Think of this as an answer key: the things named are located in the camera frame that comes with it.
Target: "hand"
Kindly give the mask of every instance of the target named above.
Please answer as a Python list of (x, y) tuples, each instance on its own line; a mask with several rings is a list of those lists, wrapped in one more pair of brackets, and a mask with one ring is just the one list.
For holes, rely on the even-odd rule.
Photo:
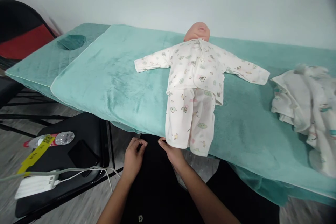
[(168, 159), (174, 166), (177, 173), (180, 174), (181, 170), (185, 166), (189, 166), (187, 161), (184, 159), (181, 149), (172, 147), (169, 144), (167, 144), (166, 139), (164, 137), (161, 137), (158, 140), (158, 142), (162, 147), (162, 149), (166, 151)]
[[(142, 144), (142, 146), (138, 152), (137, 148), (139, 144)], [(124, 170), (122, 172), (121, 178), (127, 180), (130, 183), (133, 183), (135, 177), (140, 171), (142, 157), (144, 156), (147, 144), (148, 143), (143, 139), (132, 138), (126, 149)]]

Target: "white power bank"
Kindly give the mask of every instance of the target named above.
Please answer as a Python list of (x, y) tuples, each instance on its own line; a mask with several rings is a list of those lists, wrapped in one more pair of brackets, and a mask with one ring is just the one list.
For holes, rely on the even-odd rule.
[(15, 199), (49, 191), (58, 185), (58, 174), (48, 176), (31, 176), (24, 178), (16, 191)]

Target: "doll face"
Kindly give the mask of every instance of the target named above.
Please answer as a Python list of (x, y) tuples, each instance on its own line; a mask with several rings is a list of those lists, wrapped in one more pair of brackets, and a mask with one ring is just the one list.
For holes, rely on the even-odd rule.
[(184, 37), (184, 42), (192, 39), (203, 39), (209, 41), (210, 30), (205, 23), (197, 22), (193, 24)]

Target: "yellow strap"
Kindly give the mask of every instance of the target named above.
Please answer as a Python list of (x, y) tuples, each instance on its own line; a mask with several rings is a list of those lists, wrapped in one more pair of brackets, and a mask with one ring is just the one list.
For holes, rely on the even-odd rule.
[[(22, 162), (22, 166), (17, 173), (24, 173), (28, 167), (34, 165), (49, 148), (54, 139), (54, 136), (46, 135), (42, 143)], [(25, 176), (28, 176), (29, 174), (30, 172), (28, 171), (25, 173)]]

